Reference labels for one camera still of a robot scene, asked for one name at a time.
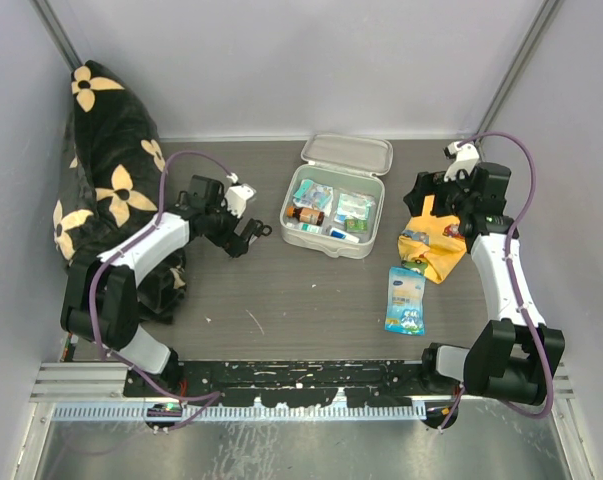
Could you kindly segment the grey medicine kit case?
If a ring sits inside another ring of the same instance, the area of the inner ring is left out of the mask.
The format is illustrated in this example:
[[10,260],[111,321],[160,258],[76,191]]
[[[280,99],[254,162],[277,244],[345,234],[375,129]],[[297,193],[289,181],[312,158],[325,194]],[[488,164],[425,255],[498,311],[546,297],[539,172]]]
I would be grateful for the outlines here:
[[[385,200],[385,185],[381,177],[392,166],[392,145],[380,139],[319,133],[306,142],[301,159],[304,164],[293,174],[279,214],[282,238],[291,245],[320,251],[331,258],[365,258],[371,252],[378,233]],[[321,210],[325,213],[321,234],[301,232],[286,226],[288,222],[300,223],[288,218],[285,211],[287,207],[295,206],[292,195],[303,179],[333,188],[331,204]],[[329,236],[331,227],[346,231],[344,224],[334,222],[338,198],[343,192],[369,195],[376,201],[367,219],[369,230],[351,233],[360,238],[358,244]]]

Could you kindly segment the small green box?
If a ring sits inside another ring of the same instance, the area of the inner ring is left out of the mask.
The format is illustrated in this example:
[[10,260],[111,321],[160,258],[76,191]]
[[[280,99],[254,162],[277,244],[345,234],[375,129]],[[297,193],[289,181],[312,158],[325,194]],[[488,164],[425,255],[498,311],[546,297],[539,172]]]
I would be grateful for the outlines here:
[[347,218],[344,222],[345,230],[348,233],[366,233],[369,230],[366,219]]

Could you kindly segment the medical tape roll packet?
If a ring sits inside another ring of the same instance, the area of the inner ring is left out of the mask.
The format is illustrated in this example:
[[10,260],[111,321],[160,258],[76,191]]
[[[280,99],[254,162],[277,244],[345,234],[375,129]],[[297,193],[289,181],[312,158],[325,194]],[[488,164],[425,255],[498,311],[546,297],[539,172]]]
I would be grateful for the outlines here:
[[333,188],[331,186],[316,183],[311,179],[303,179],[297,190],[299,188],[306,188],[312,191],[314,201],[313,209],[323,210],[332,202]]

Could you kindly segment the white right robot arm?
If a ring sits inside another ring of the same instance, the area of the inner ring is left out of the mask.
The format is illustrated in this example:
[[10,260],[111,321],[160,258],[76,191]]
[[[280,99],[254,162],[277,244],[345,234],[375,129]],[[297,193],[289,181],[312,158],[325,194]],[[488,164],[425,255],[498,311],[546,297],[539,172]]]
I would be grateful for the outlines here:
[[443,171],[420,172],[404,197],[413,216],[459,219],[488,311],[488,323],[471,347],[433,343],[425,349],[419,379],[433,394],[456,381],[470,395],[547,410],[565,338],[546,325],[527,287],[518,230],[504,213],[510,177],[509,168],[490,162],[452,178]]

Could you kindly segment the black handled scissors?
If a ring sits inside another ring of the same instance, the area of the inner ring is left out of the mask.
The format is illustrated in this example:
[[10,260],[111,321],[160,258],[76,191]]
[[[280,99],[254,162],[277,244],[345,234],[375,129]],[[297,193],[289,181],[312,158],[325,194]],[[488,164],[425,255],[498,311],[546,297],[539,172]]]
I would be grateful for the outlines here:
[[255,241],[257,241],[261,237],[267,237],[271,233],[272,233],[272,227],[270,225],[258,223],[253,229],[249,244],[252,245]]

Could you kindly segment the brown medicine bottle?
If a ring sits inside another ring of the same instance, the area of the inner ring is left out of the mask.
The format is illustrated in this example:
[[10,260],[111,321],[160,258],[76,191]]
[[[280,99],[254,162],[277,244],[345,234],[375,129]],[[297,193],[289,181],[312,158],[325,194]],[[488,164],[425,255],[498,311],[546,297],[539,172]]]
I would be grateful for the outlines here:
[[285,214],[288,218],[293,218],[301,223],[316,226],[321,226],[325,219],[325,213],[323,211],[309,207],[289,206],[286,208]]

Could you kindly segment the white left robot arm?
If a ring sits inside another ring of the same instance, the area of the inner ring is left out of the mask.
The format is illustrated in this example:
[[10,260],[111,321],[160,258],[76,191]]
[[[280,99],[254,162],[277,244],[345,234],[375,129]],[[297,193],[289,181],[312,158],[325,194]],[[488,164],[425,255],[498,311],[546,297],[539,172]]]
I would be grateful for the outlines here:
[[139,232],[96,256],[80,256],[69,268],[60,317],[62,329],[96,344],[129,364],[159,396],[183,384],[175,350],[141,325],[138,288],[163,260],[198,237],[207,238],[230,257],[247,253],[270,226],[248,221],[235,231],[256,191],[234,180],[230,187],[195,175],[188,190],[167,212],[156,214]]

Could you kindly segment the green plasters plastic bag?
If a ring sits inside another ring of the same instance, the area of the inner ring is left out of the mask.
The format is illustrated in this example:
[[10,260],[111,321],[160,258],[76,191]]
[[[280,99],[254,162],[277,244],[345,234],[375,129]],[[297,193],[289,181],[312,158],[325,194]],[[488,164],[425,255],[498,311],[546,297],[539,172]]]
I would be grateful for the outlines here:
[[355,214],[354,218],[357,218],[357,219],[366,219],[367,220],[370,216],[370,212],[372,211],[373,207],[376,205],[376,201],[372,196],[358,194],[358,193],[343,192],[339,195],[338,202],[339,202],[339,199],[347,199],[353,205],[356,206],[357,213]]

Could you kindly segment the white bottle green label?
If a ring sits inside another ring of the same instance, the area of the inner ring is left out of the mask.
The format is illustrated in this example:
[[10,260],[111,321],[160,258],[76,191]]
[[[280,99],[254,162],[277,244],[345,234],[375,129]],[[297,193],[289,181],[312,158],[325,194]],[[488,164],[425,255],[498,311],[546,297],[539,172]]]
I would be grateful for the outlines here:
[[321,226],[308,224],[308,223],[292,223],[288,222],[286,226],[290,229],[298,230],[301,232],[313,233],[313,234],[321,234],[323,229]]

